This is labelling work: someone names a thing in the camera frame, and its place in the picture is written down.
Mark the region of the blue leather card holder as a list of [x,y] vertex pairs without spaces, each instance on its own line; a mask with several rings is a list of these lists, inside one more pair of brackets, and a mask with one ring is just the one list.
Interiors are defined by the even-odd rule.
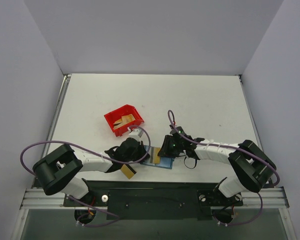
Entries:
[[147,158],[146,160],[141,161],[140,164],[144,165],[144,166],[148,166],[148,167],[156,167],[156,168],[163,168],[163,169],[171,170],[172,167],[173,167],[173,162],[175,160],[174,158],[160,157],[160,163],[159,164],[150,163],[152,147],[148,147],[147,145],[144,146],[146,151],[149,149],[149,152],[148,152],[149,158]]

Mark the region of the red plastic bin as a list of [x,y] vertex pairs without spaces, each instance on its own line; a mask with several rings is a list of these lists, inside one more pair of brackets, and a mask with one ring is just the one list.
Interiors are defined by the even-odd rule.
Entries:
[[145,122],[137,109],[129,104],[106,113],[104,118],[116,137],[126,133],[130,126],[140,126]]

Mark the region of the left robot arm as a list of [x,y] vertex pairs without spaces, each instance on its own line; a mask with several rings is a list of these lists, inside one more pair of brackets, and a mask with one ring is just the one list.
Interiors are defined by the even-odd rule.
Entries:
[[75,150],[64,143],[34,164],[32,170],[47,196],[61,192],[74,197],[80,205],[87,206],[93,200],[93,193],[86,180],[76,177],[77,173],[113,173],[126,163],[140,163],[150,158],[149,149],[143,141],[131,137],[120,146],[106,150],[105,154],[108,157]]

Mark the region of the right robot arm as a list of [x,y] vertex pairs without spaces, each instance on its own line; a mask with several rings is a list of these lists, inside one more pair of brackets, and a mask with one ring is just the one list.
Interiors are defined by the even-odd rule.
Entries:
[[213,192],[214,201],[226,204],[231,197],[242,191],[259,193],[272,175],[276,165],[251,140],[242,143],[220,143],[205,138],[192,138],[181,126],[170,126],[171,132],[164,137],[159,157],[177,158],[184,154],[195,160],[211,160],[230,165],[235,173],[221,180]]

